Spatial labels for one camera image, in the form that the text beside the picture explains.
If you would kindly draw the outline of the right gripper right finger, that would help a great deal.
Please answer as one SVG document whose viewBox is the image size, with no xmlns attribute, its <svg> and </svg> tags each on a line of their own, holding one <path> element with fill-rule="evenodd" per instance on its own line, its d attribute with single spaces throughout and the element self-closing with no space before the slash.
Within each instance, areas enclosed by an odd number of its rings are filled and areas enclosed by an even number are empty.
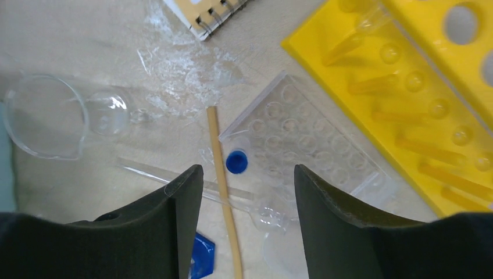
<svg viewBox="0 0 493 279">
<path fill-rule="evenodd" d="M 294 167 L 297 211 L 309 278 L 383 278 L 370 229 L 417 226 Z"/>
</svg>

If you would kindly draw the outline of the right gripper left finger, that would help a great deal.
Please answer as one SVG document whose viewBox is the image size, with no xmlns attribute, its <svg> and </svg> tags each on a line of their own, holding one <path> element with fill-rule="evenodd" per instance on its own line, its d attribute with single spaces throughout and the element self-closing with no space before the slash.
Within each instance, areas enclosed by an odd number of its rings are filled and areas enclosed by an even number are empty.
<svg viewBox="0 0 493 279">
<path fill-rule="evenodd" d="M 203 192 L 195 164 L 93 221 L 73 223 L 70 278 L 187 278 Z"/>
</svg>

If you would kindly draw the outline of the blue capped tube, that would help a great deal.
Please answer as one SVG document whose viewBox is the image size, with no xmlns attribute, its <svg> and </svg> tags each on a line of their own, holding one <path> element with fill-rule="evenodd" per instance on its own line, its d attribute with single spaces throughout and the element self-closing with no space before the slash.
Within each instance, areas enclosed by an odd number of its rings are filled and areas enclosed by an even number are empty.
<svg viewBox="0 0 493 279">
<path fill-rule="evenodd" d="M 226 168 L 232 174 L 242 174 L 249 166 L 250 141 L 245 136 L 232 138 L 229 142 Z"/>
</svg>

